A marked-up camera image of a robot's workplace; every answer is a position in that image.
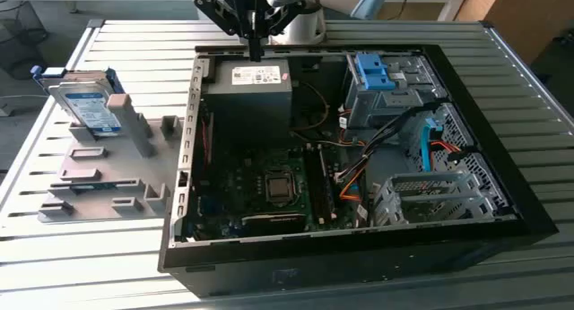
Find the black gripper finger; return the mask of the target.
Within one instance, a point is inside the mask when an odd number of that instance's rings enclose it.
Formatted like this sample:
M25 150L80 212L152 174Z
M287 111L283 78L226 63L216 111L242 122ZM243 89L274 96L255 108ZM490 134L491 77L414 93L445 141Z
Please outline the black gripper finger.
M262 42L270 37L280 34L286 26L303 12L306 2L290 3L270 14L272 9L263 3L255 5L255 60L260 61L264 53Z
M198 10L227 35L243 39L250 60L255 61L255 32L248 20L244 0L192 0Z

